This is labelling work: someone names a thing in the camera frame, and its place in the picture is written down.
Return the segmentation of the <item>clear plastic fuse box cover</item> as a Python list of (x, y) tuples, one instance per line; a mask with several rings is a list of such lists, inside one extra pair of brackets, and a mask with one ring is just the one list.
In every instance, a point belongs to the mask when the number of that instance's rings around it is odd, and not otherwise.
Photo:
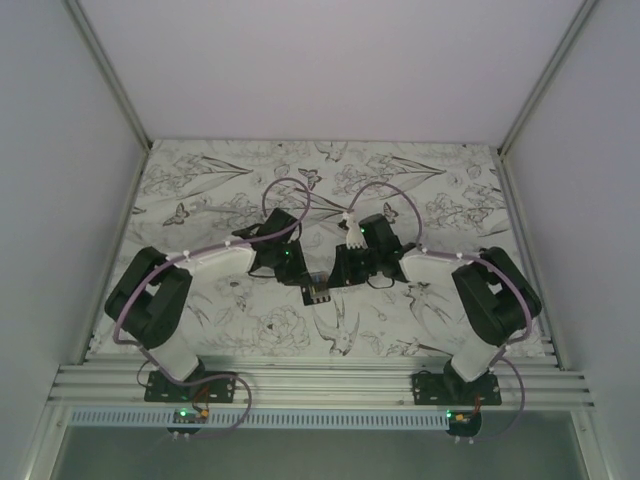
[(325, 271), (310, 273), (310, 281), (312, 285), (322, 285), (326, 287), (329, 279), (329, 274)]

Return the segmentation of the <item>black fuse box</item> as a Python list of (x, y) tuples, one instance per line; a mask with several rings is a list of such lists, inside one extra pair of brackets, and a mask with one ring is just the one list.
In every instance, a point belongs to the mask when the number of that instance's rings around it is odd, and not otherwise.
[(327, 282), (326, 287), (322, 285), (312, 285), (311, 281), (307, 285), (300, 287), (302, 302), (305, 306), (314, 306), (331, 301), (331, 292)]

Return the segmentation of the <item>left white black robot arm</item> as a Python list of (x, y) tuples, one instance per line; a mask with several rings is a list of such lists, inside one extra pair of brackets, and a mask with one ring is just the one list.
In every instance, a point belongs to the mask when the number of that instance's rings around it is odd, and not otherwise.
[(197, 399), (206, 377), (197, 355), (179, 332), (189, 292), (197, 284), (272, 268), (291, 257), (288, 240), (302, 221), (280, 208), (267, 220), (220, 244), (177, 254), (141, 249), (108, 295), (104, 312), (114, 322), (113, 341), (132, 345), (168, 379), (179, 400)]

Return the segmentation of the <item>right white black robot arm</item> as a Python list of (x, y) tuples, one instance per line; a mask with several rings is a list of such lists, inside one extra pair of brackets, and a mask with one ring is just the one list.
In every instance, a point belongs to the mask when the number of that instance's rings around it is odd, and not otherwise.
[(430, 250), (402, 244), (382, 214), (357, 221), (342, 214), (345, 242), (336, 247), (328, 277), (330, 289), (366, 283), (382, 275), (396, 283), (428, 285), (448, 275), (455, 286), (472, 333), (449, 361), (453, 373), (443, 380), (452, 403), (468, 403), (479, 391), (478, 379), (506, 351), (531, 333), (541, 311), (536, 292), (509, 255), (499, 247), (477, 255)]

